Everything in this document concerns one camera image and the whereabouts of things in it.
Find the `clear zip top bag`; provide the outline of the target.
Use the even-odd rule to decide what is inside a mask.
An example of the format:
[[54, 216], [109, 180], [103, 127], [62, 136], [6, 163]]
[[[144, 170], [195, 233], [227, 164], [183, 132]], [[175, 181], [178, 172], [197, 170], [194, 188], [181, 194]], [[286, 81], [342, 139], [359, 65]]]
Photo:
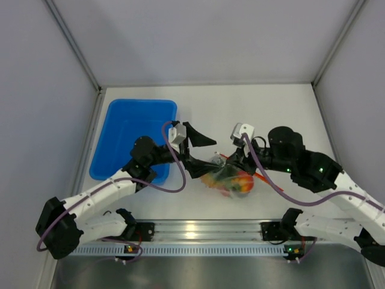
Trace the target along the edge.
[[214, 152], [209, 159], [210, 163], [219, 165], [219, 169], [206, 173], [199, 177], [202, 184], [211, 190], [215, 190], [227, 198], [244, 198], [255, 192], [260, 183], [271, 186], [264, 176], [254, 172], [249, 175], [247, 172], [227, 164], [228, 157], [222, 153]]

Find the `fake pineapple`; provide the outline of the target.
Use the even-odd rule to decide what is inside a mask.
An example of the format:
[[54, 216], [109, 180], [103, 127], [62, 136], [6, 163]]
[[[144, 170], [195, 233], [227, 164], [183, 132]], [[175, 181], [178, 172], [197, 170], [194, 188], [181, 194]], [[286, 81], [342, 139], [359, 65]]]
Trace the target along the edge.
[[230, 190], [233, 188], [232, 179], [238, 176], [240, 170], [231, 165], [225, 165], [221, 169], [207, 173], [200, 177], [201, 182], [209, 187], [219, 190]]

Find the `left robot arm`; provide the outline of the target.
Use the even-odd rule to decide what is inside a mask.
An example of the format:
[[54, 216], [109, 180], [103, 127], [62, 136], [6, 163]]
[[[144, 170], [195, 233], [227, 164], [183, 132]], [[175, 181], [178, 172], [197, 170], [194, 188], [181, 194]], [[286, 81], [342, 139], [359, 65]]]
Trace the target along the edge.
[[[63, 200], [49, 199], [35, 227], [40, 237], [37, 251], [47, 250], [59, 260], [91, 241], [129, 241], [137, 231], [137, 221], [126, 209], [108, 212], [108, 206], [147, 187], [178, 193], [186, 186], [186, 175], [199, 178], [218, 168], [190, 155], [190, 147], [213, 146], [217, 142], [196, 131], [188, 122], [168, 121], [161, 133], [165, 140], [162, 146], [149, 136], [138, 137], [129, 162], [100, 184]], [[156, 177], [153, 167], [169, 163], [177, 164], [182, 174], [182, 185], [178, 189], [153, 184]]]

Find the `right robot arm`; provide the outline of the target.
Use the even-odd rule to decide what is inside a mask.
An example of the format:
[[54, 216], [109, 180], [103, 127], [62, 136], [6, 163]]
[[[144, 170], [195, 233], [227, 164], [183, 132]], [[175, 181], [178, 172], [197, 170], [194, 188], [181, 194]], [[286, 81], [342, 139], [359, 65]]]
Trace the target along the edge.
[[[253, 136], [253, 126], [237, 123], [230, 136], [237, 149], [227, 161], [248, 173], [260, 170], [281, 197], [298, 205], [298, 208], [288, 209], [280, 221], [283, 236], [333, 241], [384, 266], [384, 204], [360, 188], [328, 155], [307, 150], [302, 135], [291, 128], [272, 129], [268, 133], [267, 148], [260, 148]], [[319, 200], [305, 202], [288, 196], [271, 180], [267, 170], [288, 173], [293, 183], [317, 194]], [[352, 222], [320, 217], [303, 210], [327, 201], [351, 217]]]

